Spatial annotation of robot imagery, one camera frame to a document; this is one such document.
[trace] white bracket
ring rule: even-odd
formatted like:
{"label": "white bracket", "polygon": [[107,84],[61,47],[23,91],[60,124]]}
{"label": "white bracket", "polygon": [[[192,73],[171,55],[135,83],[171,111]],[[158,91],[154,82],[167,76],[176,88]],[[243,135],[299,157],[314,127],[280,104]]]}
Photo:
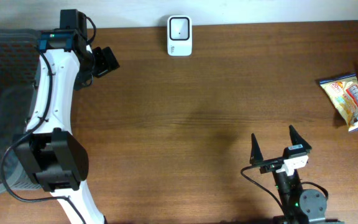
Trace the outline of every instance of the white bracket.
{"label": "white bracket", "polygon": [[308,162],[308,159],[309,156],[307,155],[291,159],[285,159],[284,164],[281,166],[280,169],[276,170],[276,172],[285,172],[287,176],[292,176],[295,172],[295,169],[305,167],[306,163]]}

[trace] gray mesh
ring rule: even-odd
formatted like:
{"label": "gray mesh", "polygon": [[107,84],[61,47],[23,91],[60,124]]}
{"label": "gray mesh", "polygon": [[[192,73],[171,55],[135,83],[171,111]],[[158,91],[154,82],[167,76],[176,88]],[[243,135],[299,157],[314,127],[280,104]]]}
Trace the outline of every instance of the gray mesh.
{"label": "gray mesh", "polygon": [[[15,134],[22,134],[31,112],[37,72],[39,32],[35,30],[0,30],[0,160]],[[4,169],[8,184],[16,190],[39,189],[31,183],[14,152],[7,157]],[[0,193],[4,187],[0,182]]]}

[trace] wood grain surface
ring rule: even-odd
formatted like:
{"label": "wood grain surface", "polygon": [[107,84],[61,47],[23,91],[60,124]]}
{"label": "wood grain surface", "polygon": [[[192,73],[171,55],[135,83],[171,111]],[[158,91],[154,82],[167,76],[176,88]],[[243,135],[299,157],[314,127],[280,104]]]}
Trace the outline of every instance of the wood grain surface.
{"label": "wood grain surface", "polygon": [[[168,56],[161,27],[99,29],[94,46],[110,46],[121,68],[75,92],[71,122],[109,223],[280,215],[239,172],[249,163],[251,133],[273,158],[290,145],[290,124],[313,147],[299,173],[329,190],[327,217],[358,223],[358,132],[347,132],[316,84],[358,72],[358,21],[196,26],[190,57]],[[275,192],[271,174],[249,175]],[[69,221],[57,202],[4,193],[0,223]]]}

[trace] black bracket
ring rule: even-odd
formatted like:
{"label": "black bracket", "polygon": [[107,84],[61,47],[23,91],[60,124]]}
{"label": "black bracket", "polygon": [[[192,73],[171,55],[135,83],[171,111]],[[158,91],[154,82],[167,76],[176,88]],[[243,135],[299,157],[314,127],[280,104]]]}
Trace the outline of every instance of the black bracket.
{"label": "black bracket", "polygon": [[76,9],[60,10],[60,29],[75,29],[85,40],[88,38],[86,31],[86,16]]}
{"label": "black bracket", "polygon": [[78,190],[88,176],[88,154],[68,131],[32,134],[14,151],[30,180],[46,192]]}
{"label": "black bracket", "polygon": [[89,86],[87,82],[92,79],[92,76],[101,78],[107,73],[119,68],[118,61],[110,47],[101,49],[96,47],[92,50],[94,57],[94,65],[91,70],[79,71],[74,83],[74,90],[80,90]]}

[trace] white device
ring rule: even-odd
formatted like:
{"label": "white device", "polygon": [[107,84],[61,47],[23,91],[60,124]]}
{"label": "white device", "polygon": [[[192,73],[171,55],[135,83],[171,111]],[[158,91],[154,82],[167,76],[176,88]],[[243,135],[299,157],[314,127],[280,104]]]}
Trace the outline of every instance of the white device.
{"label": "white device", "polygon": [[[295,146],[288,147],[289,150],[301,149],[301,148],[303,148],[302,144],[297,144]],[[308,155],[285,159],[284,164],[281,166],[280,169],[276,170],[276,172],[277,173],[285,172],[287,176],[292,176],[296,169],[306,166],[306,164],[308,163],[308,159],[309,159]]]}
{"label": "white device", "polygon": [[189,56],[193,48],[192,22],[188,16],[170,16],[167,21],[167,50],[171,56]]}

